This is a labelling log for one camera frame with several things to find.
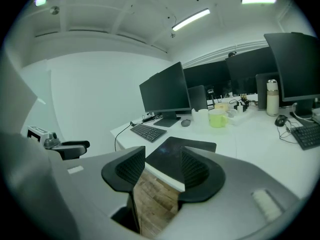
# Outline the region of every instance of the computer monitor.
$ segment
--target computer monitor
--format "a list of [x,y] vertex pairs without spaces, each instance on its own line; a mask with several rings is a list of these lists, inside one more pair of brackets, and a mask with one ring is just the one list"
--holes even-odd
[[230,75],[225,60],[186,68],[184,75],[188,88],[204,86],[206,91],[213,89],[215,96],[231,92]]
[[298,101],[295,113],[310,115],[314,98],[320,98],[320,42],[302,33],[264,35],[276,61],[282,100]]
[[257,93],[256,75],[277,72],[270,47],[255,49],[225,59],[234,94]]
[[186,78],[180,62],[153,75],[140,84],[145,112],[161,112],[156,126],[170,127],[180,117],[176,111],[191,110]]

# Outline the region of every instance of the black keyboard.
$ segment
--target black keyboard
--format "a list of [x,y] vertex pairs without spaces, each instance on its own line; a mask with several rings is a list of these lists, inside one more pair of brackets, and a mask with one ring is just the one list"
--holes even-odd
[[320,125],[296,127],[291,130],[292,135],[303,150],[320,146]]
[[167,132],[166,130],[154,128],[143,124],[139,124],[131,128],[130,130],[133,131],[135,134],[140,135],[142,138],[146,139],[149,142],[154,142]]

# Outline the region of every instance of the fluorescent light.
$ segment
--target fluorescent light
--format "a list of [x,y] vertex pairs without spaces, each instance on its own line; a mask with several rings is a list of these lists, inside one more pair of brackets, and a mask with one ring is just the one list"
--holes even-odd
[[210,14],[210,11],[208,8],[201,10],[201,11],[197,12],[196,14],[191,15],[190,17],[188,17],[188,18],[184,19],[183,21],[179,22],[178,24],[174,25],[172,27],[172,30],[177,31],[177,30],[181,29],[182,27],[184,27],[185,25],[187,25],[187,24],[189,24],[189,23],[191,23],[191,22],[193,22],[203,16],[206,16],[208,14]]
[[42,6],[46,3],[47,0],[35,0],[35,6]]
[[241,0],[243,5],[245,4],[274,4],[277,0]]

